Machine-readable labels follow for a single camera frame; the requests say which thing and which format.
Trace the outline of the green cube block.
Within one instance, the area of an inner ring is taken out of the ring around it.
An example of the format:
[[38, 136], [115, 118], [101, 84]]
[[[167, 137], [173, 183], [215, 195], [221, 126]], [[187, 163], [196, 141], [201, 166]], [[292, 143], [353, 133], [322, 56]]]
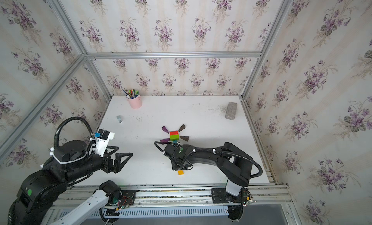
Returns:
[[173, 142], [173, 141], [178, 141], [179, 139], [180, 139], [179, 134], [170, 135], [170, 141], [171, 141], [171, 142]]

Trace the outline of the red cube block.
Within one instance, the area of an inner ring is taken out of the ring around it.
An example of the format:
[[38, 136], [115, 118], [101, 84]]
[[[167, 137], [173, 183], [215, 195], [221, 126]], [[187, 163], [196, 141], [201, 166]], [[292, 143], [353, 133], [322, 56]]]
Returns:
[[170, 135], [170, 136], [173, 136], [173, 135], [179, 135], [179, 131], [172, 131], [172, 132], [169, 132], [169, 135]]

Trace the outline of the brown triangular wedge block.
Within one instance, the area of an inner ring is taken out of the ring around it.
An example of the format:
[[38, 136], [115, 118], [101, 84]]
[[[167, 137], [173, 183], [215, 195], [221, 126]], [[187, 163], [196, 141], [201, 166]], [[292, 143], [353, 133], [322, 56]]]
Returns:
[[185, 128], [186, 128], [186, 125], [185, 125], [185, 124], [182, 124], [178, 131], [181, 132], [181, 131], [184, 130]]

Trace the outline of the purple triangular wedge block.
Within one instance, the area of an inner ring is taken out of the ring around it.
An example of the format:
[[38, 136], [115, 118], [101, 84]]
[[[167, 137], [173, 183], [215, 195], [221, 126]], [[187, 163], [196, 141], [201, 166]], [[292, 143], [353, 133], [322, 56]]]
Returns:
[[169, 131], [168, 131], [168, 129], [167, 129], [165, 126], [162, 127], [162, 130], [163, 130], [164, 132], [166, 132], [167, 134], [169, 134]]

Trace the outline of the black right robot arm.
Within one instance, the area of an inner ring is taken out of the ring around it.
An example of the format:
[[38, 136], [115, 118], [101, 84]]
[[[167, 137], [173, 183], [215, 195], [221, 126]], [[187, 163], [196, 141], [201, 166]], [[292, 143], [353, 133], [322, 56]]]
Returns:
[[154, 145], [169, 158], [174, 171], [191, 170], [194, 164], [216, 166], [227, 177], [225, 191], [233, 197], [248, 187], [252, 178], [263, 174], [262, 167], [250, 155], [229, 142], [216, 148], [182, 145], [165, 140], [155, 141]]

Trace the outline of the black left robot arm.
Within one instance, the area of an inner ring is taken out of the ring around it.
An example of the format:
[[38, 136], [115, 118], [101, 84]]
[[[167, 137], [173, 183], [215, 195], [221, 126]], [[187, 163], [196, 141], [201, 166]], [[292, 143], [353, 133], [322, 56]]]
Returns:
[[89, 155], [88, 144], [73, 140], [58, 146], [41, 170], [29, 175], [21, 184], [16, 200], [9, 208], [9, 225], [39, 225], [58, 196], [68, 187], [80, 183], [94, 172], [119, 173], [132, 153], [118, 153], [110, 146], [103, 156]]

